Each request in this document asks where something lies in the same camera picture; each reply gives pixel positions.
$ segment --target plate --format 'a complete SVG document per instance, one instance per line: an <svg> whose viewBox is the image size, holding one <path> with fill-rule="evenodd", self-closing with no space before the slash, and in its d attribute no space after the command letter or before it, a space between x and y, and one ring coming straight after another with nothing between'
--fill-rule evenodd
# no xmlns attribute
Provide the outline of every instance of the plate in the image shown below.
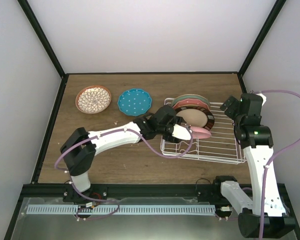
<svg viewBox="0 0 300 240"><path fill-rule="evenodd" d="M177 109L183 106L200 106L203 107L205 109L209 109L209 106L202 102L199 99L194 99L194 98L186 98L184 100L178 101L174 106L173 109Z"/></svg>
<svg viewBox="0 0 300 240"><path fill-rule="evenodd" d="M110 91L99 85L82 89L75 98L76 107L85 114L100 113L109 106L110 102Z"/></svg>
<svg viewBox="0 0 300 240"><path fill-rule="evenodd" d="M205 103L208 105L209 109L210 109L210 102L208 99L206 99L205 97L203 96L200 96L200 95L197 95L197 94L184 94L184 95L181 95L181 96L178 96L176 97L172 103L171 103L171 106L173 107L175 104L177 104L179 101L181 100L184 100L184 99L198 99L200 100L201 102Z"/></svg>
<svg viewBox="0 0 300 240"><path fill-rule="evenodd" d="M141 88L132 88L123 92L118 99L121 112L128 116L145 114L151 108L152 99L148 92Z"/></svg>
<svg viewBox="0 0 300 240"><path fill-rule="evenodd" d="M205 128L191 126L192 136L194 139L208 139L211 137L211 132Z"/></svg>
<svg viewBox="0 0 300 240"><path fill-rule="evenodd" d="M175 111L178 117L183 117L187 124L194 127L205 128L210 131L215 124L213 114L201 106L181 106Z"/></svg>

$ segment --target white plate with orange rim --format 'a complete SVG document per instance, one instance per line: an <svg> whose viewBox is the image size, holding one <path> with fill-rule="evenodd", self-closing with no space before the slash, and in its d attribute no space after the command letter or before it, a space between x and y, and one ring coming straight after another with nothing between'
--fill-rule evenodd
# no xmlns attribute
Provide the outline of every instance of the white plate with orange rim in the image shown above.
<svg viewBox="0 0 300 240"><path fill-rule="evenodd" d="M76 107L85 114L100 113L109 106L110 102L110 91L100 85L82 89L75 98Z"/></svg>

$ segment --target blue polka dot plate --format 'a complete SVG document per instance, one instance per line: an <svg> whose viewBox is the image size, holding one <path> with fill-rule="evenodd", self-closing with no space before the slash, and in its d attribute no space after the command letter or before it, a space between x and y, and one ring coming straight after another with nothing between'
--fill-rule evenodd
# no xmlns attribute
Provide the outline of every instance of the blue polka dot plate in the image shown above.
<svg viewBox="0 0 300 240"><path fill-rule="evenodd" d="M118 99L121 112L128 116L145 114L151 108L152 99L148 92L141 88L132 88L123 92Z"/></svg>

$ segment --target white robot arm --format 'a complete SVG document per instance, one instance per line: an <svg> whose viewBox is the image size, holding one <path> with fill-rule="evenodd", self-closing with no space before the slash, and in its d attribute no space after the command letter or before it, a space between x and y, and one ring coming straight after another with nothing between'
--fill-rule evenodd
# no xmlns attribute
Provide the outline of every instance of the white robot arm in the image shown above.
<svg viewBox="0 0 300 240"><path fill-rule="evenodd" d="M189 130L181 126L185 125L185 121L182 117L176 116L171 106L163 106L155 114L149 116L138 117L126 125L103 131L86 132L83 127L74 131L61 147L62 153L84 139L94 138L84 147L78 146L64 157L71 180L78 191L82 193L90 188L88 170L94 157L105 150L125 144L139 143L140 136L151 140L157 134L161 134L165 140L173 143L191 139Z"/></svg>
<svg viewBox="0 0 300 240"><path fill-rule="evenodd" d="M243 93L240 101L231 96L220 109L234 121L234 135L243 149L247 160L251 185L251 200L233 180L224 180L220 184L220 193L239 214L238 225L246 238L259 236L263 177L268 168L264 194L264 238L280 238L292 231L295 219L287 216L279 195L274 165L267 165L272 157L273 139L270 129L261 123L261 108L266 102L262 94Z"/></svg>

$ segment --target white wire dish rack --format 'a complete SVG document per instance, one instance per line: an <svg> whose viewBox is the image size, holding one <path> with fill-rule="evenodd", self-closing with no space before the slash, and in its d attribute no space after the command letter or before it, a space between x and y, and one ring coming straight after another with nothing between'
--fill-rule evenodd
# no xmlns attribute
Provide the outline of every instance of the white wire dish rack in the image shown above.
<svg viewBox="0 0 300 240"><path fill-rule="evenodd" d="M171 105L173 98L166 98L165 105ZM211 137L193 139L192 147L181 158L208 162L241 164L246 161L240 145L234 135L233 121L220 110L220 102L211 102L210 111L214 116ZM189 141L170 143L161 138L160 148L166 156L177 156L189 146Z"/></svg>

